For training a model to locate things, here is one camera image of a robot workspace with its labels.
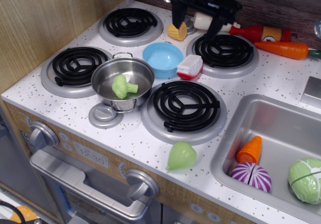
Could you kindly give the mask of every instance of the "wood grain panel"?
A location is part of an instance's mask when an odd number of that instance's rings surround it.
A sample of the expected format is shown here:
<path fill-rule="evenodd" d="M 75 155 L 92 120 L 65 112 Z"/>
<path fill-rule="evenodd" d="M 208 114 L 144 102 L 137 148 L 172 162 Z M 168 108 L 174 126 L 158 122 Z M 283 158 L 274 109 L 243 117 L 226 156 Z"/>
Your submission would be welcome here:
<path fill-rule="evenodd" d="M 0 0 L 0 93 L 123 0 Z"/>
<path fill-rule="evenodd" d="M 171 10 L 171 4 L 162 0 L 136 0 Z M 236 21 L 242 27 L 264 25 L 289 29 L 291 41 L 307 44 L 321 50 L 321 39 L 314 34 L 314 24 L 321 18 L 320 0 L 237 0 L 243 6 Z"/>
<path fill-rule="evenodd" d="M 147 175 L 149 175 L 151 178 L 153 178 L 157 184 L 159 185 L 159 189 L 160 189 L 160 193 L 155 196 L 154 198 L 160 202 L 163 203 L 165 205 L 167 205 L 168 207 L 176 210 L 177 212 L 186 215 L 187 217 L 201 223 L 201 224 L 212 224 L 213 221 L 209 220 L 206 216 L 207 212 L 212 212 L 215 213 L 216 215 L 218 215 L 221 219 L 222 222 L 221 223 L 225 223 L 225 224 L 230 224 L 230 221 L 233 220 L 236 223 L 239 224 L 251 224 L 254 223 L 252 221 L 249 221 L 248 219 L 216 204 L 211 202 L 210 200 L 203 198 L 199 195 L 197 195 L 196 193 L 187 190 L 185 188 L 183 188 L 180 185 L 177 185 L 145 168 L 143 168 L 140 165 L 134 164 L 131 161 L 124 159 L 114 153 L 111 153 L 91 142 L 88 142 L 66 130 L 63 130 L 51 123 L 48 123 L 44 120 L 41 120 L 40 118 L 27 113 L 26 111 L 19 109 L 9 103 L 7 103 L 9 110 L 11 111 L 16 124 L 18 126 L 18 128 L 21 131 L 24 131 L 26 133 L 31 133 L 30 132 L 30 128 L 28 126 L 28 124 L 26 123 L 26 116 L 29 116 L 31 118 L 31 122 L 32 121 L 41 121 L 44 124 L 46 124 L 48 127 L 50 127 L 56 134 L 57 133 L 64 133 L 65 135 L 67 135 L 69 137 L 69 140 L 67 141 L 67 143 L 69 144 L 69 146 L 73 149 L 72 151 L 70 150 L 66 150 L 62 144 L 58 144 L 57 146 L 55 146 L 56 149 L 70 155 L 73 156 L 87 164 L 89 164 L 90 166 L 100 170 L 101 172 L 113 177 L 114 179 L 127 184 L 127 182 L 125 181 L 125 179 L 123 178 L 123 176 L 120 174 L 119 170 L 118 170 L 118 165 L 120 162 L 124 163 L 126 165 L 126 167 L 124 168 L 124 172 L 126 173 L 127 170 L 129 169 L 137 169 L 137 170 L 141 170 L 143 172 L 145 172 Z M 64 140 L 61 139 L 60 136 L 58 136 L 58 138 L 60 138 L 60 142 L 65 142 Z M 101 165 L 97 164 L 96 162 L 89 160 L 88 158 L 79 155 L 77 153 L 77 151 L 75 150 L 72 141 L 76 141 L 77 143 L 80 143 L 84 146 L 87 146 L 88 148 L 106 156 L 109 158 L 109 168 L 105 168 L 102 167 Z M 197 204 L 199 206 L 202 207 L 202 209 L 204 210 L 203 213 L 197 213 L 195 211 L 192 211 L 190 208 L 190 204 L 194 203 Z"/>

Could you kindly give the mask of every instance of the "purple onion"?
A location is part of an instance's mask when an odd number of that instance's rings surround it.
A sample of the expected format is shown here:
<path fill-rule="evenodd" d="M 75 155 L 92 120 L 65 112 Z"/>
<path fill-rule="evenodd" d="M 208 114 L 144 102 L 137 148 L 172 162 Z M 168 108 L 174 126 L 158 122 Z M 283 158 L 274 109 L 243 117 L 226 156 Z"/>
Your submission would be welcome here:
<path fill-rule="evenodd" d="M 255 163 L 245 162 L 237 165 L 232 171 L 231 177 L 265 192 L 271 190 L 272 182 L 269 174 Z"/>

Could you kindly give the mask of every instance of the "pot handle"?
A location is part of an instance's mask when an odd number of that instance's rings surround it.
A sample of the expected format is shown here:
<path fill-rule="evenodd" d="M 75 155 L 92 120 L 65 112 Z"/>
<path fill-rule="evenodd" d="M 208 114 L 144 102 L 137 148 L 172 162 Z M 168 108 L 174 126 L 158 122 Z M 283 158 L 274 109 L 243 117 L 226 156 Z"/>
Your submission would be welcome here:
<path fill-rule="evenodd" d="M 114 59 L 116 55 L 118 54 L 129 54 L 132 57 L 132 54 L 130 52 L 117 52 L 114 55 L 112 55 L 112 58 Z"/>
<path fill-rule="evenodd" d="M 117 114 L 124 114 L 134 110 L 137 99 L 126 100 L 126 101 L 110 101 L 112 110 Z"/>

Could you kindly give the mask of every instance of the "white bottle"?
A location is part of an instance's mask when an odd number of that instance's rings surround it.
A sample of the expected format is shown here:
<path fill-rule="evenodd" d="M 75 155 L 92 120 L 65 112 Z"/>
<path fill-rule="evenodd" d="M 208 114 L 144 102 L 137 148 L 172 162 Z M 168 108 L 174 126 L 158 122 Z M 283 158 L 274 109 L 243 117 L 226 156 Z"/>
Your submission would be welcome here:
<path fill-rule="evenodd" d="M 210 27 L 212 19 L 213 19 L 213 17 L 211 17 L 209 15 L 206 15 L 201 12 L 196 12 L 194 15 L 193 25 L 197 29 L 207 31 Z M 230 32 L 232 26 L 234 26 L 236 28 L 241 28 L 241 25 L 237 24 L 237 22 L 234 22 L 233 24 L 228 23 L 227 25 L 222 26 L 220 32 Z"/>

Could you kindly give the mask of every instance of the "silver burner ring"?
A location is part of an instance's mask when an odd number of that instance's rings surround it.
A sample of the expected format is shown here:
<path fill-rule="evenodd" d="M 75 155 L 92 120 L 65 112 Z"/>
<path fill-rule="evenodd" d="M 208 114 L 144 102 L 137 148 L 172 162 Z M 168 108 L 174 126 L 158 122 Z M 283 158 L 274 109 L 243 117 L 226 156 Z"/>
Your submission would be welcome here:
<path fill-rule="evenodd" d="M 112 55 L 109 52 L 100 48 L 97 48 L 97 49 L 105 53 L 108 59 L 112 59 Z M 41 79 L 42 85 L 45 87 L 47 91 L 60 97 L 81 98 L 81 97 L 89 97 L 89 96 L 95 95 L 96 92 L 92 89 L 90 83 L 82 86 L 68 86 L 68 85 L 58 86 L 57 85 L 55 81 L 56 73 L 52 68 L 52 61 L 59 53 L 63 51 L 65 51 L 65 49 L 54 54 L 43 63 L 41 73 L 40 73 L 40 79 Z"/>
<path fill-rule="evenodd" d="M 204 129 L 191 132 L 173 131 L 168 132 L 164 127 L 164 120 L 158 115 L 153 106 L 154 93 L 161 87 L 162 84 L 155 86 L 152 89 L 149 99 L 140 108 L 140 117 L 144 127 L 157 139 L 169 144 L 175 144 L 179 141 L 187 141 L 192 146 L 204 144 L 218 136 L 223 130 L 227 120 L 227 108 L 223 99 L 213 89 L 208 86 L 197 83 L 206 87 L 220 102 L 220 116 L 214 124 L 207 126 Z"/>
<path fill-rule="evenodd" d="M 218 35 L 229 35 L 229 34 L 228 33 L 219 33 Z M 190 41 L 190 43 L 188 44 L 188 46 L 186 48 L 186 56 L 188 56 L 189 54 L 195 54 L 194 45 L 195 45 L 196 41 L 199 38 L 201 38 L 202 36 L 203 35 L 197 36 L 196 38 L 194 38 L 193 40 Z M 253 55 L 251 56 L 249 61 L 241 66 L 229 67 L 229 68 L 210 67 L 206 63 L 204 63 L 203 70 L 202 70 L 202 73 L 204 75 L 209 76 L 209 77 L 215 77 L 215 78 L 231 79 L 231 78 L 238 78 L 238 77 L 245 76 L 256 69 L 258 62 L 259 62 L 259 52 L 258 52 L 257 48 L 253 45 L 253 43 L 251 43 L 247 39 L 240 37 L 240 36 L 237 36 L 237 37 L 243 39 L 248 44 L 250 44 L 251 47 L 253 47 Z"/>
<path fill-rule="evenodd" d="M 105 19 L 108 17 L 110 13 L 105 15 L 100 20 L 98 25 L 98 33 L 104 41 L 110 44 L 113 44 L 115 46 L 138 47 L 138 46 L 146 45 L 156 40 L 163 32 L 163 23 L 161 19 L 153 12 L 149 12 L 149 13 L 151 13 L 156 18 L 157 26 L 155 27 L 151 26 L 147 32 L 137 37 L 116 37 L 112 33 L 110 33 L 104 24 Z"/>

